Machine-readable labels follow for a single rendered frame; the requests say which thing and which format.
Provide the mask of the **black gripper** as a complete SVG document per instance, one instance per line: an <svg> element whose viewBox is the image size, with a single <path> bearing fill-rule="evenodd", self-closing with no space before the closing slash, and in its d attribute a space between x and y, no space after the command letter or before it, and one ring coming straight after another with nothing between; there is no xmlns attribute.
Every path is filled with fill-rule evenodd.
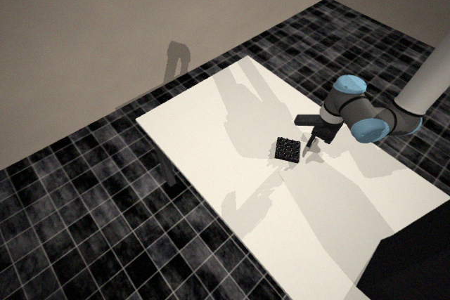
<svg viewBox="0 0 450 300"><path fill-rule="evenodd" d="M321 116L320 116L321 118ZM329 144L334 139L336 133L340 130L342 125L344 124L344 120L339 124L331 124L326 122L321 118L321 120L324 122L323 126L315 126L314 130L312 131L311 138L309 139L307 145L305 146L304 150L302 151L302 157L304 157L307 153L307 151L310 152L316 152L319 153L321 149L318 146L319 140L315 137L318 137L322 140L324 140L325 143ZM313 143L312 143L313 142Z"/></svg>

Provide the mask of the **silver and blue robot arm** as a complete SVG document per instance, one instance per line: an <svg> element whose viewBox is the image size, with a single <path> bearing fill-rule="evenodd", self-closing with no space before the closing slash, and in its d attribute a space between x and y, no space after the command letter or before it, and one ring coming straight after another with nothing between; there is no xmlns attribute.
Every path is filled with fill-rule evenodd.
<svg viewBox="0 0 450 300"><path fill-rule="evenodd" d="M449 86L450 31L388 107L373 107L364 95L365 81L343 75L333 84L319 115L297 115L294 123L323 126L321 118L331 124L344 120L360 143L376 142L386 135L405 136L420 128L421 117Z"/></svg>

